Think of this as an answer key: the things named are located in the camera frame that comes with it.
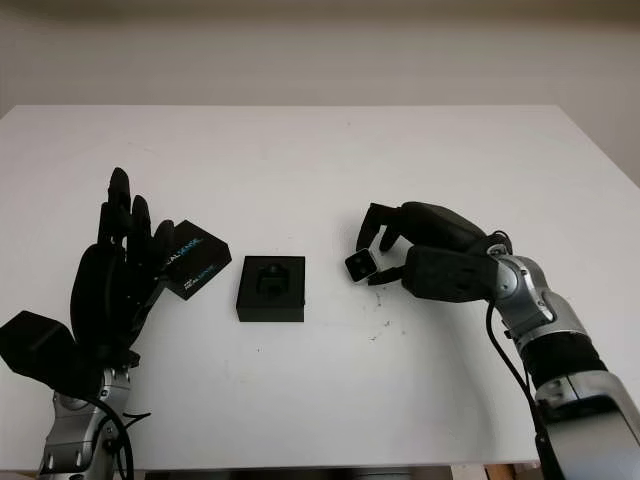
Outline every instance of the black packaging box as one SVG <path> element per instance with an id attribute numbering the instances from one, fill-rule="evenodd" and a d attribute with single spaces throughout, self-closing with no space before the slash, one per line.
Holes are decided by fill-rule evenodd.
<path id="1" fill-rule="evenodd" d="M 175 249 L 165 266 L 167 288 L 187 300 L 231 262 L 229 246 L 188 220 L 174 230 Z"/>
<path id="2" fill-rule="evenodd" d="M 304 322 L 304 257 L 244 258 L 236 310 L 241 322 Z"/>

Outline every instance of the black glove-like hand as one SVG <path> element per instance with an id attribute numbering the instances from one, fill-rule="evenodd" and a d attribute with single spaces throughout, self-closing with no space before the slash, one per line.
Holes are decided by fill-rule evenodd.
<path id="1" fill-rule="evenodd" d="M 497 264 L 487 254 L 494 245 L 511 252 L 502 232 L 487 236 L 480 228 L 451 210 L 438 205 L 407 202 L 391 208 L 372 203 L 358 235 L 356 250 L 367 249 L 380 228 L 386 230 L 380 250 L 388 251 L 403 236 L 414 245 L 405 265 L 376 272 L 369 285 L 402 280 L 402 285 L 419 298 L 447 302 L 489 299 Z"/>
<path id="2" fill-rule="evenodd" d="M 129 179 L 116 168 L 102 204 L 98 242 L 82 256 L 71 293 L 71 325 L 80 348 L 107 366 L 136 362 L 129 347 L 165 286 L 162 275 L 173 246 L 173 222 L 151 236 L 141 196 L 131 206 Z"/>
<path id="3" fill-rule="evenodd" d="M 102 204 L 98 242 L 82 256 L 73 285 L 75 339 L 62 323 L 22 311 L 0 328 L 0 355 L 16 373 L 57 392 L 95 395 L 105 367 L 137 364 L 129 347 L 164 288 L 172 243 L 168 220 L 151 237 L 147 203 L 136 197 L 131 208 L 129 179 L 116 168 Z"/>

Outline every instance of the robotic arm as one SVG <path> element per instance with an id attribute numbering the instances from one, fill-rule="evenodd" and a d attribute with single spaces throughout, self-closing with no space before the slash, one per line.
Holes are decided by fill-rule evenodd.
<path id="1" fill-rule="evenodd" d="M 108 195 L 98 240 L 82 256 L 73 285 L 73 336 L 60 322 L 27 311 L 0 328 L 0 355 L 9 367 L 54 390 L 42 480 L 110 480 L 114 463 L 124 470 L 121 449 L 123 480 L 133 480 L 126 428 L 148 414 L 123 413 L 129 369 L 140 358 L 130 347 L 166 285 L 173 222 L 165 220 L 151 236 L 147 203 L 136 196 L 132 205 L 120 168 Z M 123 418 L 132 420 L 124 425 Z"/>
<path id="2" fill-rule="evenodd" d="M 414 245 L 404 266 L 378 272 L 367 249 L 383 225 L 381 251 L 400 235 Z M 371 204 L 356 250 L 346 261 L 355 281 L 401 280 L 418 298 L 489 302 L 487 331 L 527 397 L 547 480 L 640 478 L 636 406 L 600 360 L 571 306 L 549 289 L 533 260 L 513 255 L 504 232 L 486 235 L 436 205 Z M 532 377 L 535 399 L 493 335 L 494 307 Z"/>

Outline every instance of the small object held by robot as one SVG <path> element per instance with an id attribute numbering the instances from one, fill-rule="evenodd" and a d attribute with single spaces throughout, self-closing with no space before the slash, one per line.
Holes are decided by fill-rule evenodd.
<path id="1" fill-rule="evenodd" d="M 347 258 L 344 263 L 354 282 L 364 280 L 378 271 L 378 265 L 373 255 L 371 255 L 371 252 L 366 248 L 358 250 Z"/>

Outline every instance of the white table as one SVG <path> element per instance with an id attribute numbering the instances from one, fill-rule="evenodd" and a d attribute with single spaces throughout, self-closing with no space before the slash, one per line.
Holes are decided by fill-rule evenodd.
<path id="1" fill-rule="evenodd" d="M 134 346 L 128 410 L 153 412 L 138 468 L 535 458 L 483 304 L 347 278 L 371 201 L 507 230 L 640 401 L 640 192 L 558 108 L 18 107 L 0 121 L 2 322 L 68 322 L 116 165 L 154 224 L 191 219 L 234 258 L 188 302 L 163 293 Z M 243 257 L 262 254 L 306 256 L 304 324 L 237 321 Z M 3 365 L 0 398 L 0 469 L 37 468 L 51 392 Z"/>

